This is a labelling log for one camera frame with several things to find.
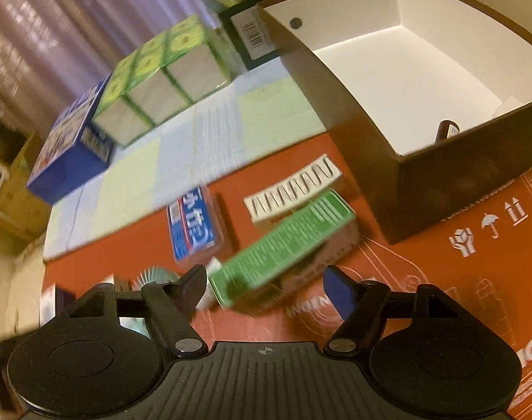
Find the dark green picture carton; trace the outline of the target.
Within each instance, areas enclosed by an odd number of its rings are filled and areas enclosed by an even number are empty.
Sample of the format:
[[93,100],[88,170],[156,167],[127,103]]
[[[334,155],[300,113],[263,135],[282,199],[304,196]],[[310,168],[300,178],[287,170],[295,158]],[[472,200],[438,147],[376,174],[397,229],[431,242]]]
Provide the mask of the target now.
[[257,5],[265,0],[201,0],[222,26],[248,70],[277,57]]

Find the blue label clear plastic case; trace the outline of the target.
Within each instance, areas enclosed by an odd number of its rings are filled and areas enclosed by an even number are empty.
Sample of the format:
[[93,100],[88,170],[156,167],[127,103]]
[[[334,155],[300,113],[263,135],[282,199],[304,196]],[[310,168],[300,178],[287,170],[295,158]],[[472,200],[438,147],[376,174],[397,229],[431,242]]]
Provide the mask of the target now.
[[226,246],[222,216],[214,196],[198,185],[166,207],[168,230],[175,263],[205,265]]

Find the lilac curtain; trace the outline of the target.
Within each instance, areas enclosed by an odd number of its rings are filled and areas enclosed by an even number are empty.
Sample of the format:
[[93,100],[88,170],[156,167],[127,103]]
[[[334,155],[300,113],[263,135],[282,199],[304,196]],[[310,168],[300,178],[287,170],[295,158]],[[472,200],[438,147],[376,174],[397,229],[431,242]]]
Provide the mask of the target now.
[[46,135],[72,100],[200,0],[0,0],[0,120]]

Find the green medicine box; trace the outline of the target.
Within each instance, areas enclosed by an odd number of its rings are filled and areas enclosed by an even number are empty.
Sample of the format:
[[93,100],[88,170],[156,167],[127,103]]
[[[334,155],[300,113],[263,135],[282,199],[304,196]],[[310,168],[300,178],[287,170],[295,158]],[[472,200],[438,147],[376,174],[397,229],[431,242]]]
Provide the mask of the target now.
[[329,189],[210,276],[218,304],[259,316],[321,276],[359,241],[350,205]]

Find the open brown cardboard carton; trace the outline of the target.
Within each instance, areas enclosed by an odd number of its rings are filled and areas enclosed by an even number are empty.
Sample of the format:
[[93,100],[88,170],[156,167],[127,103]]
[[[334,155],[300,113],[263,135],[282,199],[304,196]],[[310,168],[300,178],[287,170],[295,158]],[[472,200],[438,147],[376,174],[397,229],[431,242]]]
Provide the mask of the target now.
[[0,244],[26,245],[47,229],[51,206],[27,188],[42,146],[33,133],[11,165],[0,162]]

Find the blue picture carton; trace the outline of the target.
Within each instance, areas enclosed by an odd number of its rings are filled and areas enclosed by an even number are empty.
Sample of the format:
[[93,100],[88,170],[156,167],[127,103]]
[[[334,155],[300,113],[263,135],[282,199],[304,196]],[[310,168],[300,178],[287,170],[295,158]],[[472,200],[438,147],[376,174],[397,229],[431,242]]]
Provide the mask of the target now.
[[108,80],[100,80],[60,113],[27,180],[27,189],[54,205],[109,165],[114,142],[93,123]]

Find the checkered pastel table cloth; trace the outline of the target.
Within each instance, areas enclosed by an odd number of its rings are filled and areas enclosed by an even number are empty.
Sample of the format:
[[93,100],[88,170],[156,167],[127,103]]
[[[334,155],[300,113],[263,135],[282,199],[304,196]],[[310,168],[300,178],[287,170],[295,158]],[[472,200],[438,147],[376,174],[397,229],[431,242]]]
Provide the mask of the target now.
[[295,143],[323,123],[280,60],[236,78],[129,147],[51,210],[43,259],[55,260]]

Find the white power adapter cube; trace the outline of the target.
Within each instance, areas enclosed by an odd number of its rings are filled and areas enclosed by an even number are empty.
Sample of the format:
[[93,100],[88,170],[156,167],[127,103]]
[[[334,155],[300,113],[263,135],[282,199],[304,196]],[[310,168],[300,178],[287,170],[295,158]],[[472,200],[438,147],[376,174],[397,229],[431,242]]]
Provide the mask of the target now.
[[131,290],[130,282],[126,279],[117,277],[115,274],[105,277],[103,282],[113,285],[116,292],[128,292]]

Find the brown cardboard storage box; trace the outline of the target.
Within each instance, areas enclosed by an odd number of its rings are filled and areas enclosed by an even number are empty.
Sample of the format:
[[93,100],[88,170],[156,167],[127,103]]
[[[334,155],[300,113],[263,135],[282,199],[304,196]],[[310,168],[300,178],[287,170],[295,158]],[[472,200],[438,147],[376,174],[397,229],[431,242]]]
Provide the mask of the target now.
[[396,243],[532,167],[532,34],[477,0],[266,0],[271,41]]

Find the teal handheld mini fan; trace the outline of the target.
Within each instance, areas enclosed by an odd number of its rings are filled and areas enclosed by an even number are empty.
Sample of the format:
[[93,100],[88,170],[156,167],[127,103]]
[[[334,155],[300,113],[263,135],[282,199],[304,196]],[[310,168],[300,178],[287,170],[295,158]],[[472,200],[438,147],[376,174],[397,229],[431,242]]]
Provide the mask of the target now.
[[179,275],[174,271],[171,271],[162,266],[149,266],[139,273],[135,278],[132,289],[141,291],[144,285],[152,284],[155,282],[159,285],[165,285],[169,282],[176,282],[179,280]]

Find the green tissue pack bundle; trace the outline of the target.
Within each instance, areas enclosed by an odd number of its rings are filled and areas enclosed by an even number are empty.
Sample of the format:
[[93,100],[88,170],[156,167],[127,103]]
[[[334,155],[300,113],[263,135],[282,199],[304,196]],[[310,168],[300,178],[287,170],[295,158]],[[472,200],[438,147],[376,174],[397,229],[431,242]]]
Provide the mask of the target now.
[[231,43],[191,15],[116,65],[93,123],[126,147],[228,85],[236,73]]

